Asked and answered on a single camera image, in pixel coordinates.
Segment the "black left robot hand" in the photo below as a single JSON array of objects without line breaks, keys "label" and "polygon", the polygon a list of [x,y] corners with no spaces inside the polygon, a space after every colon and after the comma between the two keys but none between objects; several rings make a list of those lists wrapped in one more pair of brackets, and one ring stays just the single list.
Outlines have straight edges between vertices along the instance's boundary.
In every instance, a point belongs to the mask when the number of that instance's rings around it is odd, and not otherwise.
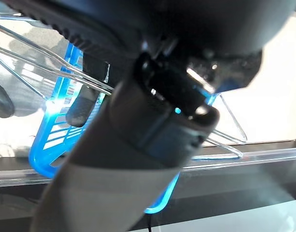
[{"label": "black left robot hand", "polygon": [[215,129],[203,84],[247,86],[296,0],[7,0],[120,81],[46,189],[33,232],[125,232]]}]

